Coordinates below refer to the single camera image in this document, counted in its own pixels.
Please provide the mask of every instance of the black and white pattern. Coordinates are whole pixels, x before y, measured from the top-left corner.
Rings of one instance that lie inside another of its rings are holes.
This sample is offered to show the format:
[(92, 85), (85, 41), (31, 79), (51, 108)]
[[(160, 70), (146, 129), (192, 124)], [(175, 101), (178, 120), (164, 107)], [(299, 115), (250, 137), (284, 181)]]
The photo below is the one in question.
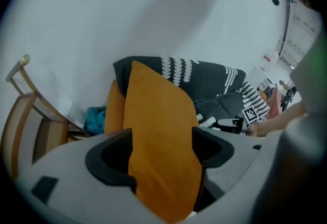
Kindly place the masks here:
[(259, 121), (265, 117), (269, 111), (268, 105), (260, 97), (258, 92), (250, 85), (249, 82), (245, 81), (240, 88), (240, 93), (243, 95), (244, 107), (254, 106), (255, 111), (258, 113)]
[(161, 62), (162, 62), (162, 75), (164, 78), (169, 79), (170, 72), (171, 72), (170, 58), (161, 58)]
[(198, 121), (201, 121), (201, 120), (203, 120), (203, 116), (202, 116), (201, 114), (197, 114), (197, 115), (196, 115), (196, 119), (197, 119)]
[(209, 98), (238, 90), (244, 71), (192, 59), (168, 57), (127, 57), (113, 64), (118, 87), (127, 95), (133, 61), (138, 61), (184, 90), (192, 100)]
[(185, 60), (185, 72), (184, 72), (184, 82), (189, 82), (192, 74), (192, 61), (190, 59)]
[(179, 86), (180, 84), (180, 78), (182, 75), (182, 60), (180, 58), (174, 58), (174, 78), (173, 82), (176, 86)]
[(207, 120), (203, 121), (199, 124), (200, 127), (209, 128), (216, 122), (216, 119), (214, 117), (210, 117)]
[(234, 79), (235, 79), (236, 75), (238, 74), (237, 69), (234, 69), (234, 68), (231, 68), (231, 67), (228, 67), (228, 66), (225, 66), (225, 69), (226, 69), (227, 79), (226, 79), (226, 82), (225, 82), (224, 94), (227, 93), (228, 87), (233, 84)]
[(244, 119), (248, 125), (250, 125), (253, 122), (257, 122), (259, 117), (258, 114), (255, 111), (254, 106), (249, 106), (248, 108), (245, 108), (242, 110)]

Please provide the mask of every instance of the orange cloth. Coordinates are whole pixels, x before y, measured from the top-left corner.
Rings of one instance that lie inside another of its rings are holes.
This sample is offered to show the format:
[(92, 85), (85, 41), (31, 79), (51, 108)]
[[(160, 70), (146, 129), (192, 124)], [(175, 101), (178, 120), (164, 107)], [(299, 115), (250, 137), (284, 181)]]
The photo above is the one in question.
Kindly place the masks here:
[(104, 132), (123, 130), (125, 97), (118, 88), (117, 81), (111, 84), (104, 122)]
[(192, 150), (192, 127), (198, 126), (192, 100), (149, 67), (133, 61), (124, 128), (132, 128), (129, 174), (136, 196), (169, 223), (192, 212), (202, 167)]
[(266, 94), (264, 94), (263, 92), (260, 92), (259, 95), (260, 95), (260, 97), (261, 97), (264, 101), (267, 100), (267, 96), (266, 96)]

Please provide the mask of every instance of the black and white pillow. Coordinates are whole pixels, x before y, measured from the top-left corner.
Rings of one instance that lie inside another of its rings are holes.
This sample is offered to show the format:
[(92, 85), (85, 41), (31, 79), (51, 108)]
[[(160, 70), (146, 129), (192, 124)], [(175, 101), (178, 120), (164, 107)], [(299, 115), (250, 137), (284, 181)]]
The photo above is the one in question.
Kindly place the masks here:
[(127, 57), (113, 64), (118, 87), (126, 96), (132, 62), (138, 61), (184, 90), (192, 100), (238, 90), (245, 72), (215, 63), (160, 57)]

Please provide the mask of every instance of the white ceiling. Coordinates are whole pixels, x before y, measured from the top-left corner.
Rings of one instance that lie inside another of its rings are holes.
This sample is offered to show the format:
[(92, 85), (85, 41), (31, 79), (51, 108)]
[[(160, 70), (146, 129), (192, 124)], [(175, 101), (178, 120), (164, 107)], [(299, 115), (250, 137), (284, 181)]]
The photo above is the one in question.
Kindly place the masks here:
[(285, 44), (280, 60), (290, 69), (294, 68), (308, 52), (322, 28), (320, 13), (303, 4), (291, 3), (290, 18)]

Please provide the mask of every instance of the gray fabric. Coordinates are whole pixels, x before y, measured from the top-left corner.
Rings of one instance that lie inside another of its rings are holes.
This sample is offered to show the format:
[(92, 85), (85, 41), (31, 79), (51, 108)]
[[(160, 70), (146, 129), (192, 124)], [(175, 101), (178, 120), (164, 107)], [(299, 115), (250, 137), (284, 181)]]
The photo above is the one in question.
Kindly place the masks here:
[(216, 127), (220, 119), (234, 119), (244, 109), (242, 94), (230, 92), (225, 95), (215, 96), (194, 101), (194, 107), (201, 127)]

